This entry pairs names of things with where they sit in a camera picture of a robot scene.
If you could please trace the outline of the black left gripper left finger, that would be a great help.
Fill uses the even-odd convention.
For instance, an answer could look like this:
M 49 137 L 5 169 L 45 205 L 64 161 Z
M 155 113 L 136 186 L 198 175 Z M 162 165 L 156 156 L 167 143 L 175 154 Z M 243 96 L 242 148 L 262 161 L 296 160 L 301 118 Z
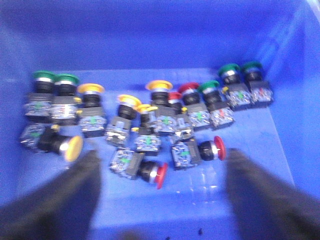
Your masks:
M 101 193 L 101 159 L 90 150 L 68 170 L 0 209 L 2 240 L 85 240 Z

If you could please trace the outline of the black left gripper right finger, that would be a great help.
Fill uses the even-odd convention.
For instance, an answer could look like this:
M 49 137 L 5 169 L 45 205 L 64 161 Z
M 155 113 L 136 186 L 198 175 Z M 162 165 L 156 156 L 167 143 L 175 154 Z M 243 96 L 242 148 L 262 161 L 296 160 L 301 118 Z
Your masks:
M 225 187 L 243 240 L 320 238 L 320 201 L 237 148 L 228 150 Z

